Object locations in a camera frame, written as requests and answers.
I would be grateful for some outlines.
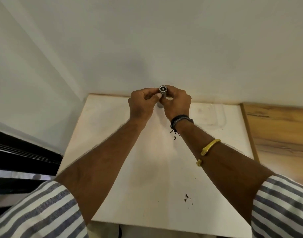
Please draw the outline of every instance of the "right hand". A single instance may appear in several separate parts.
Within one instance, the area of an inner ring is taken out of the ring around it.
[[[172,97],[173,100],[168,100],[162,97],[159,102],[164,106],[165,115],[167,119],[171,120],[178,115],[189,116],[189,108],[191,103],[191,96],[185,90],[178,89],[174,86],[167,86],[167,97]]]

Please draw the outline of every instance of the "gold bangle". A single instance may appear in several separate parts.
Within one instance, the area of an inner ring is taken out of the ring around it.
[[[212,146],[215,145],[217,142],[221,142],[221,140],[215,139],[212,142],[210,142],[206,147],[204,147],[202,149],[201,156],[205,156],[205,154],[209,151],[209,149],[212,148]],[[197,166],[201,167],[201,163],[202,163],[202,160],[198,159],[196,164],[197,164]]]

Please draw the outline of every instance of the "blue and white stripes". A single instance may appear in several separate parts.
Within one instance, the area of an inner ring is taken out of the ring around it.
[[[0,238],[88,237],[78,204],[61,184],[41,184],[0,216]]]
[[[281,176],[269,177],[253,201],[253,237],[303,238],[303,185]]]

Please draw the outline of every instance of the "white board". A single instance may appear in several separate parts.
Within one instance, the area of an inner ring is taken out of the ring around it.
[[[127,98],[89,95],[59,172],[106,139],[129,114]],[[239,106],[192,103],[190,117],[211,135],[253,157]],[[173,139],[169,125],[164,110],[155,106],[93,220],[251,237],[249,224],[197,167],[182,138]]]

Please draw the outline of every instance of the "wood grain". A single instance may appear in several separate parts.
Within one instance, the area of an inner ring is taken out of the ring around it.
[[[303,108],[241,104],[254,159],[303,184]]]

